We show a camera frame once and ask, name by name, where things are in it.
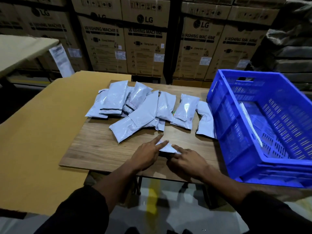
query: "table top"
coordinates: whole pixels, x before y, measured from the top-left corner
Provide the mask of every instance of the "table top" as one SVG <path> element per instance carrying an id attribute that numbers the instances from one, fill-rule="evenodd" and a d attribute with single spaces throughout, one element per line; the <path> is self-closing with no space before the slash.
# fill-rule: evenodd
<path id="1" fill-rule="evenodd" d="M 189 94 L 206 100 L 209 89 L 143 83 L 154 90 L 166 91 L 177 96 L 174 110 L 177 109 L 181 94 Z M 134 86 L 135 82 L 129 82 L 129 86 Z M 122 165 L 142 143 L 148 142 L 159 133 L 154 128 L 141 129 L 126 140 L 118 144 L 109 126 L 119 118 L 108 118 L 99 120 L 89 118 L 74 139 L 72 145 L 61 159 L 59 165 L 75 168 L 83 168 L 97 171 L 112 172 Z M 164 140 L 177 144 L 186 149 L 193 149 L 203 156 L 206 161 L 217 169 L 224 168 L 222 154 L 219 143 L 208 137 L 196 135 L 199 118 L 194 115 L 193 128 L 187 130 L 178 126 L 170 125 L 166 122 L 164 130 Z M 186 177 L 179 177 L 169 170 L 165 157 L 158 157 L 157 161 L 149 169 L 140 175 L 146 177 L 169 179 L 174 181 L 185 181 Z"/>
<path id="2" fill-rule="evenodd" d="M 52 215 L 87 170 L 58 163 L 86 121 L 95 95 L 131 75 L 80 71 L 52 82 L 0 124 L 0 208 Z"/>
<path id="3" fill-rule="evenodd" d="M 0 35 L 0 78 L 26 60 L 33 60 L 59 43 L 58 39 Z"/>

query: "blue plastic crate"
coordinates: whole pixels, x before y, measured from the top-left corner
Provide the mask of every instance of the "blue plastic crate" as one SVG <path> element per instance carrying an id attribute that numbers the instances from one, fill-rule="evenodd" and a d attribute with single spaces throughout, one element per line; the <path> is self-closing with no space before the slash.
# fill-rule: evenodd
<path id="1" fill-rule="evenodd" d="M 231 178 L 312 188 L 312 103 L 287 78 L 275 72 L 218 70 L 207 102 Z"/>

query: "paper sticker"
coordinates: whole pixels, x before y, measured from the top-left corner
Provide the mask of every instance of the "paper sticker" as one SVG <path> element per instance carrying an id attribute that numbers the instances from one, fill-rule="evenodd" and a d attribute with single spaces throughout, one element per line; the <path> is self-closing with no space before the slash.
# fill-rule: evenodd
<path id="1" fill-rule="evenodd" d="M 211 57 L 202 57 L 200 59 L 200 65 L 209 65 L 211 62 Z"/>
<path id="2" fill-rule="evenodd" d="M 71 57 L 82 57 L 80 49 L 75 49 L 75 48 L 67 48 L 69 55 Z"/>
<path id="3" fill-rule="evenodd" d="M 50 48 L 49 51 L 60 70 L 62 77 L 69 77 L 75 73 L 62 44 Z"/>
<path id="4" fill-rule="evenodd" d="M 237 68 L 246 68 L 250 60 L 240 60 L 237 64 Z"/>
<path id="5" fill-rule="evenodd" d="M 126 52 L 123 51 L 115 51 L 116 59 L 118 60 L 126 60 Z"/>
<path id="6" fill-rule="evenodd" d="M 155 62 L 163 62 L 164 59 L 165 59 L 165 55 L 164 54 L 154 53 L 154 61 Z"/>

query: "black sleeve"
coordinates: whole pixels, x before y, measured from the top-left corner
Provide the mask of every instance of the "black sleeve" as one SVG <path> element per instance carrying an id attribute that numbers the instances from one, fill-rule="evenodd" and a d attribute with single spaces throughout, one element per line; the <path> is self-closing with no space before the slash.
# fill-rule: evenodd
<path id="1" fill-rule="evenodd" d="M 105 233 L 109 212 L 105 197 L 91 186 L 75 190 L 35 232 Z"/>
<path id="2" fill-rule="evenodd" d="M 236 210 L 252 233 L 312 232 L 311 221 L 292 211 L 287 204 L 262 191 L 249 193 Z"/>

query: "crate handle hole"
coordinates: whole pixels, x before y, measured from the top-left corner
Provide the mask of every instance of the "crate handle hole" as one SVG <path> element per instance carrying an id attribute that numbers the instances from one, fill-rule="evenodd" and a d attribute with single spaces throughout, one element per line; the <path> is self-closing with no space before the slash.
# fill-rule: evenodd
<path id="1" fill-rule="evenodd" d="M 254 78 L 251 78 L 251 77 L 239 77 L 237 80 L 241 80 L 241 81 L 253 81 Z"/>

